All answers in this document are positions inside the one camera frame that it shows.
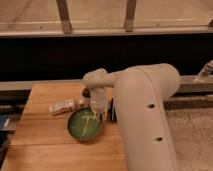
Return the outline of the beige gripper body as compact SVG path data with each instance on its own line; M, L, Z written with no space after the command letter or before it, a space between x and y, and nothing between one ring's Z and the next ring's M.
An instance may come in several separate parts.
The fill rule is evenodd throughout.
M109 109L107 89L103 87L92 88L90 90L90 106L94 113L104 113Z

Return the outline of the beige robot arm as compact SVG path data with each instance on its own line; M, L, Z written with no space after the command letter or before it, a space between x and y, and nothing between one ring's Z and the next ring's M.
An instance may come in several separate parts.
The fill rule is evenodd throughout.
M100 68L86 73L83 83L95 116L106 111L106 89L113 89L128 171L179 171L163 105L180 86L174 66L139 65L112 73Z

